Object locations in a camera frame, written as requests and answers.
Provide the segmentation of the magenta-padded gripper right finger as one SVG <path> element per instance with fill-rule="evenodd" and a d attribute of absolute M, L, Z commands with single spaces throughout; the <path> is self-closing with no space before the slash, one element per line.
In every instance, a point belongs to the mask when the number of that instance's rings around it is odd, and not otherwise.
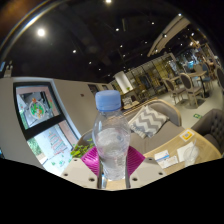
<path fill-rule="evenodd" d="M 129 147 L 126 158 L 125 183 L 127 189 L 140 188 L 166 176 L 152 157 L 145 157 Z"/>

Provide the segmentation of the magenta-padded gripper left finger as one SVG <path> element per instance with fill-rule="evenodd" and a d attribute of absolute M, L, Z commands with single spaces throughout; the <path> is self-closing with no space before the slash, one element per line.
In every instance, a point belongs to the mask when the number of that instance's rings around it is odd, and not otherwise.
<path fill-rule="evenodd" d="M 81 158 L 73 158 L 61 177 L 84 188 L 100 189 L 102 176 L 97 149 L 93 147 Z"/>

